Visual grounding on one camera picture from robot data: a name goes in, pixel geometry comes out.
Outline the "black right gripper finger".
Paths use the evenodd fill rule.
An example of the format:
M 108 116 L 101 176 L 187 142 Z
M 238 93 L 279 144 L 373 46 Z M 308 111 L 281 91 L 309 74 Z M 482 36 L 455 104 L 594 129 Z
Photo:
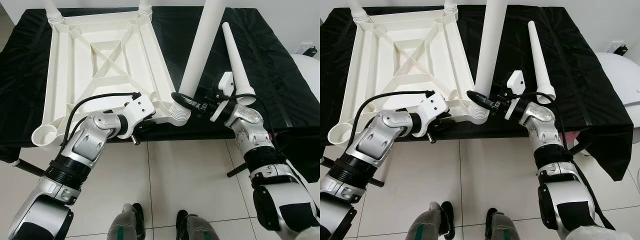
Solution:
M 467 97 L 476 105 L 484 108 L 484 109 L 492 109 L 496 103 L 491 101 L 489 98 L 484 96 L 484 94 L 478 93 L 473 90 L 468 90 L 466 92 Z
M 170 94 L 174 102 L 190 111 L 202 112 L 202 104 L 183 93 L 173 92 Z

